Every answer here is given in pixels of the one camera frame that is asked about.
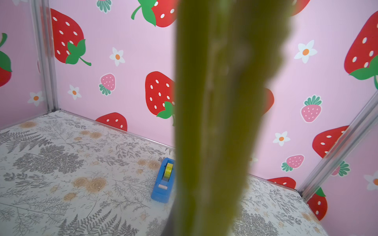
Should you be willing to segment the blue tape dispenser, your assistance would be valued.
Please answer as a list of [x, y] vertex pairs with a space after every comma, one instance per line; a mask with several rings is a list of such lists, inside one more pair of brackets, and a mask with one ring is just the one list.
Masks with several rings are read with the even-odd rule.
[[175, 182], [175, 176], [175, 161], [170, 158], [165, 158], [159, 169], [151, 199], [164, 204], [168, 203]]

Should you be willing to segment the pink artificial flower bouquet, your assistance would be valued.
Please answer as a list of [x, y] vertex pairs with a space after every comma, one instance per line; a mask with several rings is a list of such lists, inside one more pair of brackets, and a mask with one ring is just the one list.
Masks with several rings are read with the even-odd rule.
[[179, 2], [176, 197], [163, 235], [229, 233], [292, 11], [291, 1]]

